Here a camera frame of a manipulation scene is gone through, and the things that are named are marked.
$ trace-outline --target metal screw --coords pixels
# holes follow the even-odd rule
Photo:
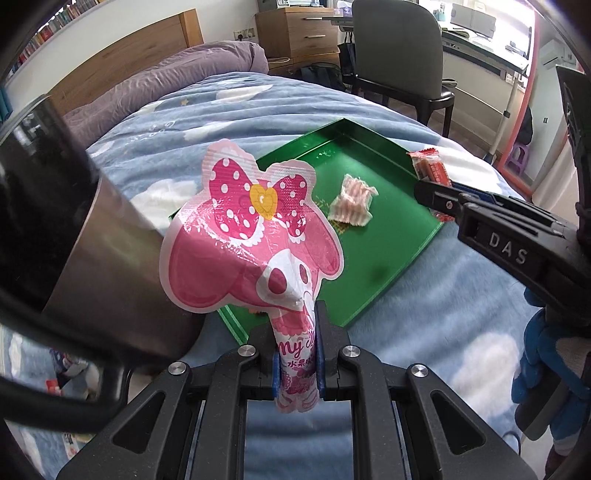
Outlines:
[[[413,365],[410,368],[410,372],[415,376],[415,377],[426,377],[429,373],[429,369],[427,367],[425,367],[424,365],[421,364],[416,364]]]
[[[168,373],[171,375],[182,375],[187,369],[187,364],[183,362],[175,362],[168,366]]]
[[[358,346],[355,345],[347,345],[343,347],[343,355],[348,356],[349,358],[355,358],[361,354],[361,350]]]
[[[238,347],[238,355],[240,356],[253,356],[256,353],[256,348],[252,345],[242,345]]]

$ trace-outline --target pink bow with white polka dots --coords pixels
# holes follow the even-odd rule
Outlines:
[[[261,230],[261,223],[273,219],[287,228],[294,241],[304,239],[306,179],[301,174],[291,174],[271,187],[268,183],[253,183],[232,158],[218,160],[212,168],[209,191],[220,230],[229,237],[256,243],[260,240],[260,235],[255,234]]]

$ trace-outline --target blue bedsheet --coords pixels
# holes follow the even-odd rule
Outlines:
[[[114,127],[88,152],[165,231],[168,216],[201,188],[201,160],[213,141],[229,138],[258,158],[343,117],[409,150],[438,145],[453,180],[515,195],[490,166],[396,112],[346,93],[254,73],[210,77],[167,95]],[[514,445],[519,433],[511,380],[535,309],[525,303],[519,282],[456,235],[455,225],[444,225],[350,326],[350,337],[384,362],[428,365]],[[27,345],[32,347],[24,340],[23,352]],[[193,366],[212,362],[235,346],[217,314],[210,314],[185,360]],[[4,358],[9,364],[9,356]],[[21,369],[19,375],[26,379],[30,373]],[[66,461],[63,439],[56,436],[50,444],[40,435],[30,437],[33,443],[39,439],[38,457],[51,478]],[[282,416],[272,403],[251,402],[246,436],[246,480],[353,478],[346,403],[321,403],[306,414]]]

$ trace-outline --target yellow heart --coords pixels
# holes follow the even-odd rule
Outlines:
[[[277,192],[273,187],[265,190],[255,183],[251,187],[251,203],[259,215],[265,220],[271,220],[277,211]]]

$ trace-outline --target wall outlet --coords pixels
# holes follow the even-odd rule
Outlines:
[[[242,40],[246,40],[247,38],[255,37],[255,29],[254,28],[246,28],[244,30],[236,30],[234,32],[234,40],[240,40],[242,36]]]

